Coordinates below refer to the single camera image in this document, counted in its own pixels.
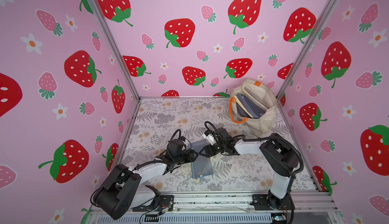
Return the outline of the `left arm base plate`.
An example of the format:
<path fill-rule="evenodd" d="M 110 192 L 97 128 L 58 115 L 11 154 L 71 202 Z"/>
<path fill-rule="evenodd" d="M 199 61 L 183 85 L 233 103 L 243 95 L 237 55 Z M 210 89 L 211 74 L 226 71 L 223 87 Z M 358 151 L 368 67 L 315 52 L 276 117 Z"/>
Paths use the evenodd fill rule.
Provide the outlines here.
<path fill-rule="evenodd" d="M 134 212 L 158 211 L 168 212 L 173 210 L 174 195 L 160 195 L 154 197 L 150 204 L 144 204 L 139 207 L 132 208 Z"/>

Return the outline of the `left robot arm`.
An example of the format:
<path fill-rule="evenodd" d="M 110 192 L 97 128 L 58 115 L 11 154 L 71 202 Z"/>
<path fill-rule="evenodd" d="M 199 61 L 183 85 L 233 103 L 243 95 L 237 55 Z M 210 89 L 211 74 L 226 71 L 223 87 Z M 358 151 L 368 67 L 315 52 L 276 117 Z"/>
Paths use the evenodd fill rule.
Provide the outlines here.
<path fill-rule="evenodd" d="M 129 209 L 140 211 L 162 211 L 169 209 L 169 204 L 161 200 L 157 188 L 142 183 L 179 168 L 183 164 L 195 162 L 199 154 L 187 148 L 185 137 L 173 139 L 165 151 L 152 161 L 138 164 L 134 168 L 118 164 L 90 198 L 93 206 L 101 208 L 112 219 L 118 220 Z"/>

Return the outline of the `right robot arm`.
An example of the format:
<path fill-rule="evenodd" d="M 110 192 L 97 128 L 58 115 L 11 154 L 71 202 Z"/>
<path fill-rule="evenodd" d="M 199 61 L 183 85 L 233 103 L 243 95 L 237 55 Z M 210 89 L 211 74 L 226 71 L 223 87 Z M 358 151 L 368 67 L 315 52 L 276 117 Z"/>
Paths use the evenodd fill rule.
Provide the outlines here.
<path fill-rule="evenodd" d="M 203 138 L 209 142 L 199 155 L 210 158 L 217 154 L 229 156 L 262 154 L 274 171 L 273 184 L 265 197 L 253 200 L 252 206 L 260 210 L 294 210 L 291 187 L 296 175 L 303 171 L 301 153 L 277 133 L 269 137 L 249 139 L 245 135 L 230 136 L 224 128 L 206 130 Z"/>

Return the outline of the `grey-blue mesh pouch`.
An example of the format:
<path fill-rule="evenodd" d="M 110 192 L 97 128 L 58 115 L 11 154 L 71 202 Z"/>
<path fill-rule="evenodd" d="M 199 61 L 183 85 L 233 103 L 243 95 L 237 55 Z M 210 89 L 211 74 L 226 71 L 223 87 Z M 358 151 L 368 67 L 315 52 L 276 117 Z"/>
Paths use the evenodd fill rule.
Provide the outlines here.
<path fill-rule="evenodd" d="M 246 95 L 239 93 L 237 94 L 237 98 L 242 103 L 247 112 L 253 116 L 253 118 L 260 118 L 266 113 L 265 110 L 249 99 Z"/>

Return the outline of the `cream trim pouch underneath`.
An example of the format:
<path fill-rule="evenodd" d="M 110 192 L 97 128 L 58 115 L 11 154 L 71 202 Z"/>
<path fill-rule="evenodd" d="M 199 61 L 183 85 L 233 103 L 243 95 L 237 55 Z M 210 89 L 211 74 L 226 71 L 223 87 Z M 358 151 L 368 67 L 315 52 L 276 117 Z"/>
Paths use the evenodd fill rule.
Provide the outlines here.
<path fill-rule="evenodd" d="M 201 181 L 201 177 L 197 177 L 190 166 L 187 166 L 187 167 L 183 167 L 182 168 L 182 173 L 184 174 L 184 176 L 188 179 L 193 179 L 195 182 L 199 183 Z"/>

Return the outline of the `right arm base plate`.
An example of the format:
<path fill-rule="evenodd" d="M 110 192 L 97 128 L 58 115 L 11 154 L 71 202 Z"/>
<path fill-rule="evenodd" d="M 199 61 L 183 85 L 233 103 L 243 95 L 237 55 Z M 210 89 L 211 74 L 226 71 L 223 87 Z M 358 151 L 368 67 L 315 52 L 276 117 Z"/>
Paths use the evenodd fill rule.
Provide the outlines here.
<path fill-rule="evenodd" d="M 252 202 L 255 210 L 278 211 L 278 210 L 295 210 L 291 195 L 288 193 L 283 199 L 279 199 L 272 193 L 252 195 Z"/>

